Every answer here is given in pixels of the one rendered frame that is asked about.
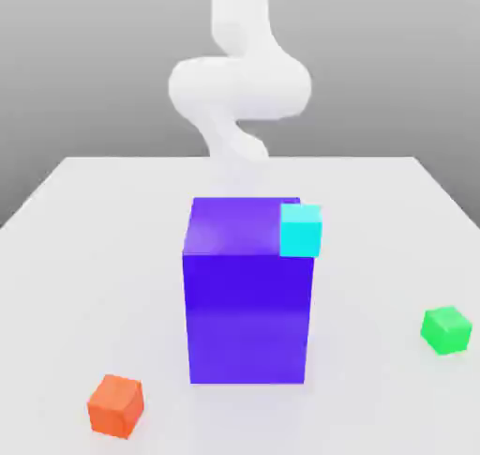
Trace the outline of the small cyan cube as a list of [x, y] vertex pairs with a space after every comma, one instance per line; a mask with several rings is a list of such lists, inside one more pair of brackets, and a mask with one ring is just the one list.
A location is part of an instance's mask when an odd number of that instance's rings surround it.
[[321, 252], [323, 214], [319, 205], [282, 204], [280, 255], [317, 258]]

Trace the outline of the small orange cube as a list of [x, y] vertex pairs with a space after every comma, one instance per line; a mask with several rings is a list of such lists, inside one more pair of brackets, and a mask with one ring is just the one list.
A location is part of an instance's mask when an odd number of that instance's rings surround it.
[[128, 439], [144, 409], [143, 384], [106, 374], [87, 402], [94, 432]]

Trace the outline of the small green cube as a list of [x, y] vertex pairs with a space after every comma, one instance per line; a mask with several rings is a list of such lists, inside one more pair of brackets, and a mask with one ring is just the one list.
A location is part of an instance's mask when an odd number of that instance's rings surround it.
[[420, 334], [438, 355], [467, 349], [473, 324], [454, 306], [425, 311]]

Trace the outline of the large purple box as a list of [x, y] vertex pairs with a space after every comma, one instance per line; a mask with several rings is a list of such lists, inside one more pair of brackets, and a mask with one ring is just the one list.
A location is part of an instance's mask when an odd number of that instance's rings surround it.
[[191, 383], [304, 382], [314, 261], [280, 253], [280, 208], [299, 203], [193, 199], [182, 251]]

